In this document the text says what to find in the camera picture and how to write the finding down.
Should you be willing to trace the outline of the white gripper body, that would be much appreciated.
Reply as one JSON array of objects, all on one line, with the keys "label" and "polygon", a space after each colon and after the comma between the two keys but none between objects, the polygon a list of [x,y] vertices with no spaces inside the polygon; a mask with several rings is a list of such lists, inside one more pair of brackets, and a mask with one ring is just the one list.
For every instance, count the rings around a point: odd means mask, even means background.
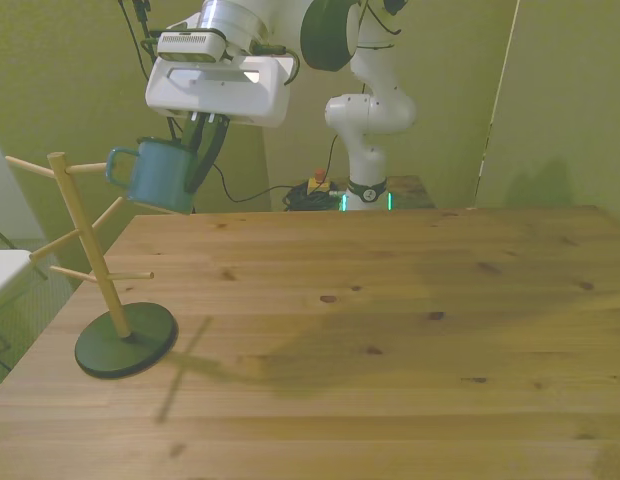
[{"label": "white gripper body", "polygon": [[226,115],[242,125],[277,128],[290,99],[290,57],[239,56],[229,63],[155,62],[146,87],[148,107],[164,116]]}]

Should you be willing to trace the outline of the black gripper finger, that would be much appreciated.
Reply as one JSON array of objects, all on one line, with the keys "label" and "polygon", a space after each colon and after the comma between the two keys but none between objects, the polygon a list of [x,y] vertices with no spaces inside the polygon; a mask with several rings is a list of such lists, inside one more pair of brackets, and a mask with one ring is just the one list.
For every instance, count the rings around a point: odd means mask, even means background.
[{"label": "black gripper finger", "polygon": [[226,115],[206,114],[200,148],[191,150],[195,159],[185,184],[185,191],[189,194],[198,191],[212,169],[226,139],[229,124],[230,119]]},{"label": "black gripper finger", "polygon": [[205,122],[205,113],[190,112],[188,114],[181,137],[181,144],[185,148],[188,150],[198,150],[200,148]]}]

